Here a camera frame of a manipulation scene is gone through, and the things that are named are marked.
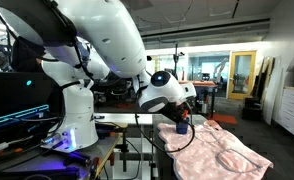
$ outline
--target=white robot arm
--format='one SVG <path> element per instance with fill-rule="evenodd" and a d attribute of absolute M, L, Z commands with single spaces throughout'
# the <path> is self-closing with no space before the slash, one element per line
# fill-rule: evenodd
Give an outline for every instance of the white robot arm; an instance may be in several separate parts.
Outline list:
<path fill-rule="evenodd" d="M 71 152 L 97 140 L 91 119 L 92 92 L 75 83 L 95 75 L 95 64 L 79 38 L 96 49 L 114 74 L 133 78 L 135 92 L 141 95 L 139 105 L 144 110 L 160 112 L 178 123 L 182 120 L 180 110 L 185 108 L 183 102 L 196 96 L 191 83 L 180 85 L 168 72 L 148 75 L 143 41 L 119 0 L 0 0 L 0 17 L 14 30 L 12 35 L 44 46 L 60 61 L 42 64 L 44 71 L 65 87 L 66 115 L 57 131 L 58 139 L 65 139 L 65 144 L 59 151 Z"/>

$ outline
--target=cloth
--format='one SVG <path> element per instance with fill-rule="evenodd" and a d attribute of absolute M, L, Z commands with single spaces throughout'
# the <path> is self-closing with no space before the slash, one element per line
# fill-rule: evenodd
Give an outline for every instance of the cloth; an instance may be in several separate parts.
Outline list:
<path fill-rule="evenodd" d="M 160 123 L 157 128 L 170 151 L 185 146 L 192 137 L 190 127 L 185 135 L 177 134 L 175 125 Z M 196 125 L 193 142 L 182 151 L 168 154 L 174 159 L 177 178 L 183 180 L 258 180 L 273 167 L 272 162 L 213 121 Z"/>
<path fill-rule="evenodd" d="M 43 72 L 36 58 L 45 54 L 45 48 L 18 37 L 13 44 L 11 67 L 17 72 Z"/>

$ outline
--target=ceiling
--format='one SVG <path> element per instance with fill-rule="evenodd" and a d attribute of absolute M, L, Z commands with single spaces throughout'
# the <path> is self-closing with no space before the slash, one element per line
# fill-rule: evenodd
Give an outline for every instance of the ceiling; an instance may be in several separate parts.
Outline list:
<path fill-rule="evenodd" d="M 270 14 L 281 0 L 121 1 L 146 49 L 155 49 L 173 47 L 176 42 L 183 47 L 260 41 L 268 33 Z"/>

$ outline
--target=glass door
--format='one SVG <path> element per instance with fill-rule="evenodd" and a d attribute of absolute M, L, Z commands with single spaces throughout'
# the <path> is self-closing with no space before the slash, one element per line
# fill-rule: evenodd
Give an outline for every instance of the glass door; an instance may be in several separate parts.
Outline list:
<path fill-rule="evenodd" d="M 255 51 L 233 52 L 229 74 L 228 98 L 244 99 L 253 88 Z"/>

